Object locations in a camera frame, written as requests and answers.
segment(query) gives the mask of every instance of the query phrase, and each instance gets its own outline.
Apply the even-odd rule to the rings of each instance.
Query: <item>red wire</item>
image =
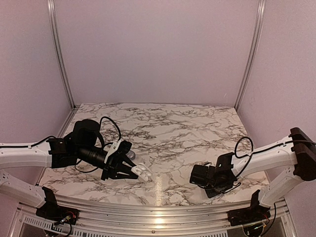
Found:
[[[66,213],[71,213],[73,215],[73,218],[76,218],[76,215],[72,211],[67,211]]]
[[[270,223],[270,219],[267,217],[267,215],[264,215],[265,218],[267,219],[266,225]]]

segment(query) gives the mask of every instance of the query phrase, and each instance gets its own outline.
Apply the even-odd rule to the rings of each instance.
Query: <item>cable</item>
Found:
[[[267,219],[267,222],[265,223],[265,225],[268,225],[270,223],[270,219],[267,217],[267,215],[264,215],[264,217]]]
[[[275,207],[275,216],[273,218],[273,221],[271,223],[271,225],[267,228],[267,230],[261,235],[261,236],[264,236],[272,227],[273,223],[276,221],[276,217],[277,217],[277,207],[276,207],[276,204],[274,203],[274,207]]]
[[[259,154],[259,153],[262,153],[262,152],[266,152],[266,151],[269,151],[271,149],[274,149],[276,147],[280,147],[280,146],[283,146],[285,144],[289,144],[289,143],[294,143],[294,142],[301,142],[301,143],[307,143],[307,144],[313,144],[313,145],[316,145],[316,142],[311,142],[311,141],[306,141],[306,140],[292,140],[292,141],[287,141],[285,143],[279,143],[279,144],[275,144],[271,147],[268,147],[268,148],[265,148],[263,150],[260,150],[260,151],[256,151],[256,152],[253,152],[252,154],[255,155],[255,154]],[[248,155],[243,155],[243,156],[236,156],[236,152],[235,152],[235,157],[238,158],[238,159],[241,159],[241,158],[244,158],[244,157],[247,157]]]
[[[39,142],[36,142],[36,143],[34,143],[34,144],[31,144],[31,145],[21,145],[21,146],[0,146],[0,149],[1,148],[28,148],[29,146],[31,146],[31,147],[35,147],[35,146],[37,146],[37,145],[39,145],[39,144],[41,144],[41,143],[43,143],[44,141],[46,141],[48,138],[56,138],[55,136],[48,136],[48,137],[46,137],[46,138],[44,138],[44,139],[42,139],[42,140],[40,140]]]
[[[71,213],[73,215],[73,219],[76,218],[76,215],[72,211],[67,211],[66,213]]]
[[[240,185],[241,185],[241,182],[238,182],[236,185],[233,184],[233,186],[234,186],[233,188],[229,189],[228,191],[222,191],[222,192],[220,192],[219,194],[226,194],[226,193],[229,193],[230,191],[232,191],[232,190],[238,188]],[[199,186],[201,189],[204,189],[204,190],[213,190],[213,189],[216,189],[216,188],[210,188],[210,189],[208,189],[207,187],[203,187],[203,186],[201,186],[201,185],[198,185],[198,186]]]
[[[113,119],[111,119],[111,118],[109,118],[109,117],[107,117],[107,116],[103,116],[103,117],[100,119],[100,126],[101,126],[101,124],[102,124],[102,120],[103,120],[103,119],[108,119],[109,121],[111,121],[111,122],[113,123],[113,125],[117,128],[117,131],[118,131],[118,140],[120,140],[121,137],[122,137],[122,135],[121,135],[121,132],[120,132],[120,129],[119,129],[119,126],[117,125],[117,123],[114,122]]]
[[[70,231],[69,231],[69,233],[68,234],[66,234],[65,236],[63,236],[63,237],[68,237],[68,236],[70,236],[71,235],[71,232],[73,231],[73,226],[72,226],[72,224],[70,224],[70,222],[66,222],[66,223],[68,223],[69,225],[70,225]]]
[[[250,142],[250,144],[251,144],[251,152],[253,152],[253,150],[254,150],[253,141],[252,141],[252,139],[251,139],[250,137],[242,137],[242,138],[240,138],[240,139],[237,141],[237,143],[236,143],[236,145],[235,145],[235,149],[234,149],[235,157],[238,158],[238,159],[248,156],[248,155],[243,155],[243,156],[239,157],[239,156],[237,155],[237,148],[238,148],[238,145],[239,145],[240,142],[242,142],[242,140],[245,140],[245,139],[248,140],[248,141]]]
[[[241,169],[241,171],[238,173],[238,175],[236,175],[236,178],[238,178],[240,175],[241,175],[241,173],[243,173],[243,171],[247,168],[247,166],[249,165],[249,163],[250,163],[250,161],[251,161],[251,159],[252,159],[252,156],[253,156],[253,150],[254,150],[254,146],[253,146],[253,141],[252,141],[252,139],[250,138],[250,137],[242,137],[242,138],[240,138],[238,141],[237,141],[237,143],[236,143],[236,145],[235,145],[235,157],[236,158],[238,158],[238,159],[240,159],[240,158],[243,158],[243,157],[245,157],[245,156],[248,156],[248,155],[245,155],[245,156],[241,156],[241,157],[239,157],[238,155],[237,155],[237,148],[238,148],[238,145],[239,145],[239,143],[240,142],[242,142],[242,140],[248,140],[248,141],[250,141],[250,144],[251,144],[251,155],[249,156],[249,159],[248,159],[248,161],[247,161],[247,163],[244,165],[244,167]]]
[[[93,170],[89,170],[89,171],[81,171],[81,170],[77,169],[76,166],[75,166],[75,169],[76,169],[77,171],[79,171],[80,173],[85,173],[85,174],[87,174],[87,173],[91,173],[91,172],[93,172],[93,171],[96,171],[96,170],[98,169],[98,167],[96,167],[96,168],[93,169]]]
[[[251,154],[250,154],[250,155],[238,156],[238,155],[237,155],[237,148],[238,148],[238,145],[239,145],[239,143],[240,143],[242,140],[244,140],[244,139],[247,139],[247,140],[250,141],[250,144],[251,144]],[[294,142],[302,142],[302,143],[308,143],[308,144],[316,145],[316,142],[311,142],[311,141],[306,141],[306,140],[292,140],[292,141],[287,141],[287,142],[285,142],[285,143],[275,144],[275,145],[273,145],[273,146],[271,146],[271,147],[268,147],[268,148],[265,148],[265,149],[263,149],[263,150],[254,152],[254,151],[253,151],[253,150],[254,150],[254,145],[253,145],[252,139],[251,139],[250,137],[241,137],[241,138],[237,141],[237,143],[236,143],[236,145],[235,145],[235,149],[234,149],[235,157],[238,158],[238,159],[241,159],[241,158],[244,158],[244,157],[249,156],[249,160],[247,161],[247,163],[245,164],[245,166],[242,168],[242,170],[238,173],[238,175],[236,175],[236,178],[239,177],[239,176],[243,173],[243,171],[247,168],[247,166],[249,165],[249,163],[250,163],[250,161],[251,161],[253,155],[259,154],[259,153],[263,153],[263,152],[269,151],[269,150],[271,150],[271,149],[274,149],[274,148],[276,148],[276,147],[280,147],[280,146],[282,146],[282,145],[289,144],[289,143],[294,143]]]

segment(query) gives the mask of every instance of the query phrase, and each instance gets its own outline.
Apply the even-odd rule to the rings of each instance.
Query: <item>white object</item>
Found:
[[[28,144],[0,144],[0,146],[25,146]],[[39,208],[45,204],[45,193],[41,187],[19,180],[4,168],[40,166],[51,167],[50,145],[43,142],[27,148],[0,149],[0,193],[13,197],[27,205]]]
[[[137,166],[132,167],[132,172],[138,175],[138,180],[141,182],[148,182],[152,176],[152,171],[145,166],[144,163],[138,163]]]
[[[116,152],[119,149],[119,145],[122,142],[122,140],[118,140],[116,142],[113,142],[113,144],[111,145],[105,159],[104,159],[104,163],[106,164],[108,161],[108,158],[110,155],[112,155],[114,152]]]

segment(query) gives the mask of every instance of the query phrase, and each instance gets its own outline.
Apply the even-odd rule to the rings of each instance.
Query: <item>aluminum frame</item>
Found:
[[[110,236],[182,236],[198,237],[223,233],[231,227],[227,221],[227,211],[249,206],[248,201],[200,205],[200,206],[138,206],[86,201],[82,199],[56,196],[60,205],[80,210],[74,231],[106,233]],[[276,202],[277,216],[281,217],[287,237],[296,237],[285,201]],[[35,215],[36,209],[20,204],[10,229],[10,237],[18,237],[25,215],[38,221],[44,219]],[[61,228],[66,233],[68,226]]]
[[[61,137],[64,135],[67,127],[69,126],[70,122],[73,120],[73,117],[75,116],[76,112],[77,112],[78,108],[74,108],[74,109],[71,109],[70,113],[68,114],[65,122],[63,123],[63,125],[61,126],[58,134],[57,134],[57,137]],[[36,180],[36,185],[39,185],[40,184],[40,180],[42,179],[44,173],[45,173],[45,170],[46,168],[42,168],[41,171],[40,171],[40,174]]]
[[[254,30],[254,34],[253,34],[253,38],[252,38],[251,48],[250,48],[246,68],[245,68],[245,71],[243,74],[243,78],[242,78],[242,81],[240,84],[240,88],[238,91],[238,95],[237,95],[235,105],[234,105],[234,108],[236,109],[237,112],[240,108],[242,99],[244,97],[246,87],[247,87],[247,84],[249,82],[254,58],[255,58],[256,52],[258,50],[258,45],[259,45],[260,36],[261,36],[261,32],[262,32],[265,8],[266,8],[266,0],[259,0],[256,23],[255,23],[255,30]]]
[[[73,94],[71,92],[67,72],[66,72],[66,67],[64,64],[64,59],[63,59],[63,54],[61,51],[61,45],[60,45],[60,40],[59,40],[59,35],[58,35],[58,27],[57,27],[57,19],[56,19],[56,12],[55,12],[55,1],[54,0],[48,0],[48,14],[49,14],[49,20],[50,20],[50,25],[51,25],[51,30],[53,34],[53,42],[55,46],[55,51],[56,51],[56,56],[57,56],[57,61],[58,61],[58,66],[61,74],[61,78],[63,81],[64,89],[67,95],[67,100],[69,103],[70,109],[74,110],[76,108]]]

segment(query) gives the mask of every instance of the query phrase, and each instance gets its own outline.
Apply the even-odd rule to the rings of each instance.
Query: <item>black cable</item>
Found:
[[[241,185],[241,182],[238,182],[236,185],[233,185],[234,187],[229,189],[228,191],[225,191],[225,192],[221,192],[221,194],[226,194],[226,193],[229,193],[230,191],[238,188],[239,186]]]
[[[48,136],[42,140],[40,140],[39,142],[36,142],[34,144],[31,144],[31,145],[21,145],[21,146],[0,146],[0,148],[28,148],[29,146],[31,147],[35,147],[41,143],[43,143],[44,141],[46,141],[48,138],[56,138],[55,136]]]
[[[113,119],[111,119],[111,118],[109,118],[109,117],[107,117],[107,116],[103,116],[103,117],[100,119],[100,126],[101,126],[101,123],[102,123],[102,120],[103,120],[103,119],[108,119],[109,121],[111,121],[111,122],[114,124],[114,126],[117,128],[117,131],[118,131],[118,139],[120,140],[121,137],[122,137],[122,135],[121,135],[121,132],[120,132],[120,129],[119,129],[119,126],[117,125],[117,123],[114,122]]]
[[[241,175],[241,173],[243,173],[243,171],[247,168],[247,166],[249,165],[249,163],[250,163],[250,161],[251,161],[251,159],[252,159],[252,156],[253,156],[254,146],[253,146],[253,141],[252,141],[252,139],[251,139],[250,137],[242,137],[242,138],[240,138],[240,139],[237,141],[237,143],[236,143],[236,145],[235,145],[235,157],[238,158],[238,159],[240,159],[240,158],[242,158],[242,157],[248,156],[248,155],[245,155],[245,156],[239,157],[239,156],[237,155],[237,148],[238,148],[238,145],[239,145],[240,142],[242,142],[242,140],[245,140],[245,139],[248,140],[248,141],[250,141],[250,144],[251,144],[251,155],[249,156],[249,159],[248,159],[247,163],[244,165],[244,167],[241,169],[241,171],[238,173],[238,175],[236,175],[236,178],[238,178],[238,177]]]
[[[239,156],[237,155],[237,147],[238,147],[239,143],[240,143],[242,140],[244,140],[244,139],[247,139],[247,140],[250,141],[250,144],[251,144],[251,154],[250,154],[250,155],[243,155],[243,156],[240,156],[240,157],[239,157]],[[253,145],[252,139],[251,139],[250,137],[242,137],[242,138],[240,138],[240,139],[237,141],[236,145],[235,145],[235,150],[234,150],[234,152],[235,152],[235,157],[238,158],[238,159],[241,159],[241,158],[244,158],[244,157],[249,156],[249,160],[247,161],[247,163],[245,164],[245,166],[242,168],[242,170],[238,173],[238,175],[236,175],[236,178],[239,177],[239,176],[243,173],[243,171],[247,168],[247,166],[249,165],[249,163],[250,163],[250,161],[251,161],[253,155],[259,154],[259,153],[262,153],[262,152],[266,152],[266,151],[269,151],[269,150],[274,149],[274,148],[276,148],[276,147],[280,147],[280,146],[282,146],[282,145],[289,144],[289,143],[294,143],[294,142],[302,142],[302,143],[308,143],[308,144],[316,145],[316,142],[311,142],[311,141],[306,141],[306,140],[292,140],[292,141],[287,141],[287,142],[285,142],[285,143],[275,144],[275,145],[273,145],[273,146],[271,146],[271,147],[268,147],[268,148],[265,148],[265,149],[263,149],[263,150],[253,152],[253,150],[254,150],[254,145]]]
[[[292,140],[292,141],[287,141],[287,142],[285,142],[285,143],[275,144],[275,145],[273,145],[273,146],[271,146],[271,147],[268,147],[268,148],[265,148],[265,149],[263,149],[263,150],[253,152],[252,154],[253,154],[253,155],[259,154],[259,153],[266,152],[266,151],[269,151],[269,150],[271,150],[271,149],[274,149],[274,148],[276,148],[276,147],[280,147],[280,146],[283,146],[283,145],[285,145],[285,144],[294,143],[294,142],[301,142],[301,143],[308,143],[308,144],[316,145],[316,142],[310,142],[310,141],[306,141],[306,140]],[[247,157],[247,156],[248,156],[248,155],[243,155],[243,156],[240,156],[240,157],[236,156],[236,158],[241,159],[241,158],[244,158],[244,157]]]
[[[239,145],[240,142],[242,142],[242,141],[245,140],[245,139],[248,140],[248,141],[250,142],[250,144],[251,144],[251,152],[253,152],[253,150],[254,150],[253,141],[252,141],[252,139],[251,139],[250,137],[242,137],[242,138],[240,138],[240,139],[237,141],[237,143],[236,143],[236,145],[235,145],[235,150],[234,150],[235,157],[238,158],[238,159],[248,156],[248,155],[243,155],[243,156],[239,157],[239,156],[237,155],[237,148],[238,148],[238,145]]]
[[[276,204],[274,203],[274,206],[275,206],[275,216],[273,218],[273,221],[271,223],[271,225],[267,228],[267,230],[261,235],[261,236],[264,236],[272,227],[273,223],[276,221],[276,217],[277,217],[277,207],[276,207]]]
[[[98,167],[96,167],[96,168],[93,169],[93,170],[89,170],[89,171],[81,171],[81,170],[77,169],[76,166],[75,166],[75,169],[76,169],[77,171],[79,171],[80,173],[85,173],[85,174],[87,174],[87,173],[91,173],[91,172],[93,172],[93,171],[96,171],[96,170],[98,169]]]
[[[63,236],[63,237],[69,237],[70,235],[71,235],[71,232],[73,231],[73,225],[72,224],[70,224],[70,222],[66,222],[66,223],[68,223],[69,225],[70,225],[70,231],[69,231],[69,233],[68,234],[66,234],[65,236]]]

